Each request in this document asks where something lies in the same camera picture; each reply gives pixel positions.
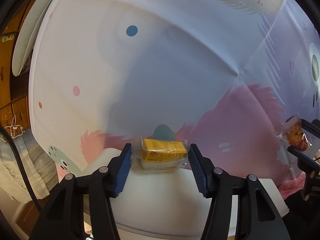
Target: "plastic bag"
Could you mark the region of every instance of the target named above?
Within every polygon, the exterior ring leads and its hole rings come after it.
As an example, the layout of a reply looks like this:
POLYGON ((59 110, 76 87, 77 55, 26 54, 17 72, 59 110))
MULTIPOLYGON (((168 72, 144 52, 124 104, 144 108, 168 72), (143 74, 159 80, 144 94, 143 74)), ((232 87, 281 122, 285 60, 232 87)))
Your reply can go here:
POLYGON ((291 116, 284 123, 275 127, 274 134, 301 152, 306 151, 311 146, 303 132, 301 119, 298 115, 291 116))
POLYGON ((132 168, 139 172, 174 171, 187 164, 190 142, 142 138, 132 141, 132 168))

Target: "cartoon decoration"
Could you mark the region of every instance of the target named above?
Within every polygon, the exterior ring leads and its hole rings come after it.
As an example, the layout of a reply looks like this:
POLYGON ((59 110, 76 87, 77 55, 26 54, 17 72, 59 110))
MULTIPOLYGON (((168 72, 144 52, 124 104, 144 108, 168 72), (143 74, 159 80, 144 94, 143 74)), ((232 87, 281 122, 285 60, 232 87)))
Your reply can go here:
MULTIPOLYGON (((83 171, 165 124, 232 175, 300 175, 272 133, 320 118, 320 39, 294 0, 57 0, 52 13, 30 70, 43 148, 54 138, 83 171)), ((320 140, 306 136, 313 157, 320 140)))
POLYGON ((4 36, 2 38, 2 42, 6 42, 6 41, 12 41, 14 39, 14 35, 10 35, 9 37, 8 36, 4 36))
POLYGON ((81 176, 82 173, 80 169, 62 152, 62 150, 55 146, 49 146, 48 154, 65 172, 81 176))

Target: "metal screw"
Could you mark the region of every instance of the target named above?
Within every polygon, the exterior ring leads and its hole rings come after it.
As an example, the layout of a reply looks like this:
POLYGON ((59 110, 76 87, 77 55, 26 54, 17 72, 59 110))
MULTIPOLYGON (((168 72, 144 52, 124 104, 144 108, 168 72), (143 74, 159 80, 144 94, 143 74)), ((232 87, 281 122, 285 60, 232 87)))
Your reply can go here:
POLYGON ((71 180, 71 179, 73 178, 73 174, 69 173, 69 174, 67 174, 66 176, 64 176, 64 178, 65 178, 66 180, 71 180))
POLYGON ((216 174, 222 174, 223 170, 221 168, 214 168, 213 172, 216 174))
POLYGON ((101 173, 106 173, 106 172, 108 172, 108 167, 107 166, 102 166, 100 169, 99 169, 99 172, 101 172, 101 173))
POLYGON ((251 181, 256 181, 256 180, 257 180, 256 175, 250 174, 250 175, 249 175, 249 180, 251 180, 251 181))

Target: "packaged snack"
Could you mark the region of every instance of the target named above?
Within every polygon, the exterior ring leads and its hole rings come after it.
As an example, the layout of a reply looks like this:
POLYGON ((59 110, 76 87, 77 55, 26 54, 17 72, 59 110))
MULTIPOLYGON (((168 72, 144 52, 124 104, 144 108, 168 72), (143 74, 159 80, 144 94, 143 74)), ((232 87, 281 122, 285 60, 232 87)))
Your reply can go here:
POLYGON ((311 146, 303 132, 301 119, 298 115, 291 116, 284 123, 278 125, 274 134, 301 152, 306 151, 311 146))
POLYGON ((190 143, 138 137, 132 142, 132 168, 140 172, 172 171, 187 163, 190 143))

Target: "pink fabric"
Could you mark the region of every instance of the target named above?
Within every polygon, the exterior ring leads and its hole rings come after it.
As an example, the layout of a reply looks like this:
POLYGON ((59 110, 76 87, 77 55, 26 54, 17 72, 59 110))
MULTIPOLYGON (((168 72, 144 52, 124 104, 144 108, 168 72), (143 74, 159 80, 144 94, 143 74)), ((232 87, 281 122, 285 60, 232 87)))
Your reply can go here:
POLYGON ((297 191, 303 189, 305 179, 306 174, 302 172, 296 179, 283 182, 278 188, 283 199, 286 199, 293 193, 296 193, 297 191))
POLYGON ((56 167, 57 167, 57 174, 58 174, 58 180, 59 182, 62 181, 62 179, 64 178, 64 176, 66 176, 68 173, 63 170, 59 164, 56 163, 56 167))
MULTIPOLYGON (((203 156, 231 175, 252 173, 271 178, 278 186, 289 167, 278 160, 281 142, 271 130, 283 121, 283 113, 272 88, 241 85, 225 93, 197 123, 185 123, 175 134, 179 140, 196 139, 203 156)), ((121 150, 131 141, 125 135, 86 131, 81 136, 81 150, 90 164, 103 149, 121 150)))

